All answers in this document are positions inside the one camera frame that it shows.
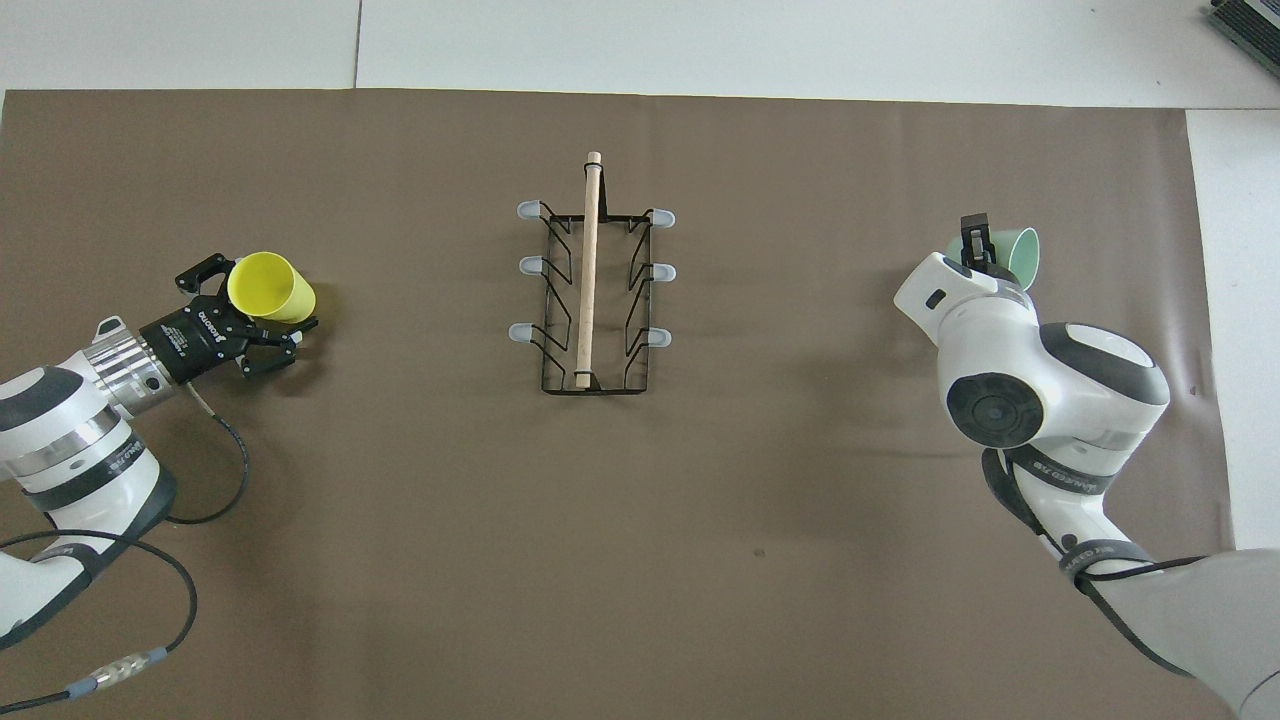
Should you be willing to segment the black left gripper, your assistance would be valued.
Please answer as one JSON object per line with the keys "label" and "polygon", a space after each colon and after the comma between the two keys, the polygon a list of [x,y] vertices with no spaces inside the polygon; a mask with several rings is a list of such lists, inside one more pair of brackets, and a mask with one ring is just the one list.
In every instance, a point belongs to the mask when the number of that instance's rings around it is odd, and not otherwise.
{"label": "black left gripper", "polygon": [[[239,357],[244,378],[266,375],[292,365],[303,337],[317,328],[319,318],[298,323],[251,322],[230,304],[230,273],[238,261],[215,252],[175,277],[175,287],[191,301],[140,331],[140,338],[159,361],[168,379],[184,384],[223,363]],[[209,296],[211,278],[221,284]]]}

